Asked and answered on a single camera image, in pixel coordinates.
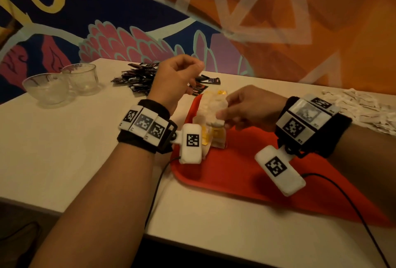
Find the hand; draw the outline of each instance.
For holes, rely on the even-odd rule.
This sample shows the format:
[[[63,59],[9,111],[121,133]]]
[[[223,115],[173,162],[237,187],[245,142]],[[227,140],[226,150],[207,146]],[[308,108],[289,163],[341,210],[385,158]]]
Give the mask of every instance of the hand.
[[[195,77],[204,67],[204,62],[184,54],[164,60],[158,67],[147,99],[165,106],[173,115],[181,97],[185,93],[192,94],[193,89],[188,84],[196,85]]]
[[[235,126],[236,130],[242,130],[256,126],[274,132],[275,123],[287,100],[286,97],[248,85],[227,96],[228,108],[218,111],[216,118],[225,120],[227,129]]]

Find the floor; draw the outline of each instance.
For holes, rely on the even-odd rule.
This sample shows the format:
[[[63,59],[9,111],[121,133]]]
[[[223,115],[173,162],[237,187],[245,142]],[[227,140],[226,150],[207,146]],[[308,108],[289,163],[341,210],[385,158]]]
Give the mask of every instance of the floor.
[[[28,266],[28,257],[27,261],[22,261],[21,259],[18,261],[18,258],[29,249],[36,238],[37,226],[30,224],[9,239],[1,240],[1,238],[12,234],[23,225],[34,221],[41,227],[40,235],[37,237],[39,246],[56,223],[57,216],[0,202],[1,268],[24,268]],[[212,266],[223,265],[227,268],[268,267],[257,263],[245,262],[240,259],[224,258],[221,255],[207,255],[144,238],[136,254],[132,268],[152,267],[156,264],[169,264],[172,267],[202,267],[208,263]]]

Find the white table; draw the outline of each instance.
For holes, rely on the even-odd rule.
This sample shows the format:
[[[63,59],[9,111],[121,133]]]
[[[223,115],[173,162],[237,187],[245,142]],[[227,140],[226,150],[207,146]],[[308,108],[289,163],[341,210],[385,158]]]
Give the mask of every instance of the white table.
[[[98,59],[104,85],[93,96],[42,109],[28,94],[0,106],[0,198],[62,213],[116,145],[117,125],[132,104],[128,87],[109,82],[127,62]],[[320,95],[324,87],[206,72],[232,92],[253,84],[284,96]],[[396,105],[396,96],[375,94]],[[184,96],[172,119],[182,125],[194,97]],[[153,185],[170,154],[156,155]],[[147,234],[195,248],[278,267],[383,267],[359,223],[270,207],[181,184],[167,173]],[[396,230],[370,227],[396,267]]]

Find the forearm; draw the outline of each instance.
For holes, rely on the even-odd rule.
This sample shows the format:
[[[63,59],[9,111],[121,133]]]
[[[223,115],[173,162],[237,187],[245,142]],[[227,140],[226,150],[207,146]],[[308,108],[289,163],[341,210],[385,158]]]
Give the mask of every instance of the forearm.
[[[119,143],[31,267],[130,267],[144,232],[153,160],[154,154]]]
[[[396,139],[352,125],[329,162],[396,222]]]

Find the glass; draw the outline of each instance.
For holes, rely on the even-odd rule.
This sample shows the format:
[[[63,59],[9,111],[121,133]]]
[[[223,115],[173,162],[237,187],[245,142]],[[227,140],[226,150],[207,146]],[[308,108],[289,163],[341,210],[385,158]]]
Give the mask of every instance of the glass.
[[[68,76],[72,88],[80,95],[92,95],[100,90],[96,65],[73,64],[62,69]]]
[[[22,85],[31,96],[47,105],[65,101],[69,92],[67,78],[60,73],[34,75],[25,79]]]

